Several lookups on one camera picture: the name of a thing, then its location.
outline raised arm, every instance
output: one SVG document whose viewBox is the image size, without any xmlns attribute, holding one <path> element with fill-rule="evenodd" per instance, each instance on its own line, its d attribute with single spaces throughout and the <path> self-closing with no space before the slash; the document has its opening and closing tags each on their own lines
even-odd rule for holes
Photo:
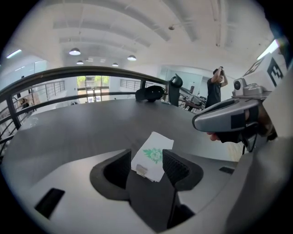
<svg viewBox="0 0 293 234">
<path fill-rule="evenodd" d="M 224 75 L 224 82 L 222 83 L 221 87 L 224 87 L 224 86 L 226 86 L 228 84 L 228 80 L 227 80 L 225 71 L 224 70 L 222 70 L 222 71 L 223 71 L 223 75 Z"/>
<path fill-rule="evenodd" d="M 218 68 L 218 71 L 216 71 L 216 73 L 214 74 L 214 76 L 213 76 L 212 79 L 211 79 L 211 82 L 212 82 L 212 83 L 215 83 L 215 82 L 217 81 L 217 79 L 219 78 L 219 76 L 220 76 L 220 74 L 221 74 L 221 70 L 222 70 L 222 68 L 219 67 L 219 68 Z"/>
</svg>

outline black logo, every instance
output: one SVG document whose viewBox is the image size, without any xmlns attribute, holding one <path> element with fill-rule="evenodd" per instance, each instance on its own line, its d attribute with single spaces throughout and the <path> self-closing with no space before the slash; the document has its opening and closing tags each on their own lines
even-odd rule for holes
<svg viewBox="0 0 293 234">
<path fill-rule="evenodd" d="M 261 64 L 261 62 L 264 58 L 265 57 L 261 58 L 260 60 L 257 60 L 254 64 L 252 64 L 251 68 L 249 68 L 249 70 L 244 74 L 244 76 L 255 72 L 255 70 L 258 68 L 258 66 Z"/>
<path fill-rule="evenodd" d="M 273 58 L 271 59 L 271 63 L 267 69 L 267 73 L 269 74 L 275 87 L 277 85 L 276 80 L 283 78 L 283 73 Z"/>
</svg>

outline black t-shirt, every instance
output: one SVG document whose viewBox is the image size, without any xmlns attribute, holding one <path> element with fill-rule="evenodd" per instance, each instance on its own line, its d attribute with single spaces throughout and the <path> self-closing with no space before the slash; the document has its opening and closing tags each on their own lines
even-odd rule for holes
<svg viewBox="0 0 293 234">
<path fill-rule="evenodd" d="M 212 83 L 211 78 L 207 81 L 208 94 L 206 100 L 206 108 L 221 101 L 221 86 L 222 84 Z"/>
</svg>

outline black handrail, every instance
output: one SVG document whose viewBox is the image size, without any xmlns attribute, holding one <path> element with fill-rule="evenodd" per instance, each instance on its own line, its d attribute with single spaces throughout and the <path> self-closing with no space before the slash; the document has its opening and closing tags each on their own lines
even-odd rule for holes
<svg viewBox="0 0 293 234">
<path fill-rule="evenodd" d="M 24 108 L 24 109 L 16 112 L 16 115 L 21 115 L 23 113 L 32 111 L 34 109 L 38 109 L 40 107 L 55 104 L 55 103 L 58 103 L 58 102 L 70 101 L 70 100 L 75 100 L 75 99 L 79 99 L 79 98 L 96 97 L 96 96 L 110 96 L 110 95 L 129 95 L 129 94 L 135 94 L 135 92 L 88 93 L 88 94 L 80 94 L 80 95 L 62 97 L 62 98 L 57 98 L 57 99 L 53 99 L 53 100 L 50 100 L 50 101 L 45 101 L 45 102 L 42 102 L 40 104 L 36 104 L 34 106 L 29 106 L 27 108 Z"/>
<path fill-rule="evenodd" d="M 26 78 L 18 80 L 11 85 L 4 88 L 0 91 L 0 103 L 9 98 L 10 96 L 18 93 L 19 90 L 23 90 L 30 86 L 40 84 L 50 80 L 56 80 L 61 78 L 68 78 L 74 76 L 82 76 L 82 75 L 107 75 L 112 77 L 125 77 L 125 78 L 132 78 L 138 79 L 142 81 L 150 81 L 158 84 L 166 85 L 167 81 L 134 72 L 128 71 L 119 68 L 109 68 L 109 67 L 99 67 L 99 66 L 80 66 L 80 67 L 64 67 L 64 68 L 56 68 L 51 69 L 39 73 L 35 73 L 33 75 L 29 75 Z"/>
</svg>

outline white paper bag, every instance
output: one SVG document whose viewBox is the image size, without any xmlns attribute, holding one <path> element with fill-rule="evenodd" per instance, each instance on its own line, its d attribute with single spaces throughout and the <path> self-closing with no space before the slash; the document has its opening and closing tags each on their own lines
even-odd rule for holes
<svg viewBox="0 0 293 234">
<path fill-rule="evenodd" d="M 164 175 L 163 149 L 172 149 L 173 140 L 152 132 L 131 161 L 131 169 L 151 181 L 159 182 Z"/>
</svg>

